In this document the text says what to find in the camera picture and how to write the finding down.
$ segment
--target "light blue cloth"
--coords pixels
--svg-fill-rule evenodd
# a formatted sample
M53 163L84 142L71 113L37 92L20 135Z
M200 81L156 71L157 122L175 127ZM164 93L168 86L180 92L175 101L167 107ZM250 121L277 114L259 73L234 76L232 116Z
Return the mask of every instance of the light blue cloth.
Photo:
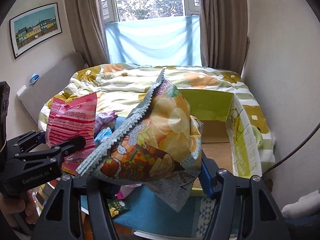
M111 63L201 66L199 16L106 24Z

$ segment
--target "green snack package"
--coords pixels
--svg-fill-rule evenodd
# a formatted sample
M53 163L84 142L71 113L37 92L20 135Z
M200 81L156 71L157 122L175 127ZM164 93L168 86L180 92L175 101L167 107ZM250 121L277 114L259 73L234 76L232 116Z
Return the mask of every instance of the green snack package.
M108 208L111 214L111 217L119 215L121 212L129 210L130 206L124 203L122 200L114 199L108 203Z

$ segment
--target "painting of colorful houses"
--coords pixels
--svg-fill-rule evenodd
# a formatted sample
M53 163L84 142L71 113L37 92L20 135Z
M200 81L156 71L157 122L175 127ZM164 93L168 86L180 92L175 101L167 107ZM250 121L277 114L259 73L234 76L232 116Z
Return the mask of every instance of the painting of colorful houses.
M54 35L62 33L57 3L32 9L10 20L14 57Z

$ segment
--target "snack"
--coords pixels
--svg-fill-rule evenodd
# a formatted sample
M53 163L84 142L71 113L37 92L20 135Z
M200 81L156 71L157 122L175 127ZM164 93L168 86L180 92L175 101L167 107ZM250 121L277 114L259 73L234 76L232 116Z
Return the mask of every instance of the snack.
M56 114L60 111L60 109L62 109L62 107L64 105L65 105L65 101L63 101L62 99L59 99L59 98L56 98L56 97L53 98L50 114L49 114L49 117L48 117L47 130L46 130L45 136L44 136L45 137L45 141L47 142L47 145L49 147L54 145L49 140L49 134L50 134L50 130L51 130L51 127L52 127L53 120L55 119Z
M111 200L108 203L108 208L111 214L111 217L115 217L116 215L119 215L123 211L129 210L130 206L123 202L122 200Z
M70 154L64 157L64 162L62 163L61 170L65 171L71 175L78 175L76 168L90 155L89 151L80 151L74 154Z
M140 187L141 185L142 183L121 186L120 191L117 194L117 199L120 200L126 198L136 187Z
M98 147L103 141L105 141L112 134L110 127L103 128L95 137L94 142Z
M96 114L96 121L94 123L94 129L93 129L94 138L103 128L107 126L113 129L115 126L117 117L118 116L115 114L115 111Z
M77 171L117 185L145 182L179 211L201 171L200 126L161 72L139 105Z
M77 98L67 105L61 105L61 99L53 98L50 115L50 127L46 131L46 142L49 147L81 135L86 140L83 150L92 152L95 148L93 128L97 106L97 94L92 93Z

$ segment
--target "white wall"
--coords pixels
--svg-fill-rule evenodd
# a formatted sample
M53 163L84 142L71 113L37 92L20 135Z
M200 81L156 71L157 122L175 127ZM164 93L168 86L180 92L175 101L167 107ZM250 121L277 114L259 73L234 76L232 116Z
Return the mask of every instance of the white wall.
M248 0L250 48L243 78L277 143L276 161L320 122L320 23L305 0ZM320 131L272 172L282 208L320 187Z
M9 36L9 20L25 11L54 2L58 3L62 33L37 44L15 60ZM37 124L17 98L16 92L23 85L29 85L29 79L33 73L41 75L73 52L75 49L64 0L17 0L15 2L0 26L0 81L7 81L11 87L7 117L8 139L37 129Z

